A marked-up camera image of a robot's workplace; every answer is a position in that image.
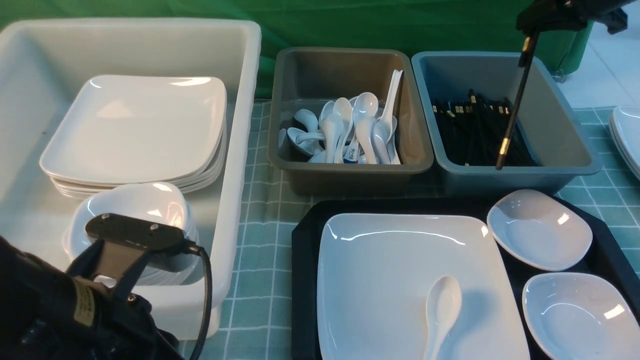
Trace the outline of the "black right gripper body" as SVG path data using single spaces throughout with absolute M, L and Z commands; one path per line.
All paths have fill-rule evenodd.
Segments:
M 515 27 L 531 35 L 548 31 L 579 32 L 590 22 L 597 22 L 615 35 L 627 29 L 628 16 L 623 7 L 628 4 L 628 0 L 535 0 L 518 14 Z

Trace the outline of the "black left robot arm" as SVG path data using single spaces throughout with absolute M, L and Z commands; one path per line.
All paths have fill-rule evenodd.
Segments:
M 3 360 L 180 360 L 178 340 L 160 330 L 151 303 L 133 294 L 142 259 L 94 281 L 112 246 L 92 244 L 67 271 L 1 239 Z

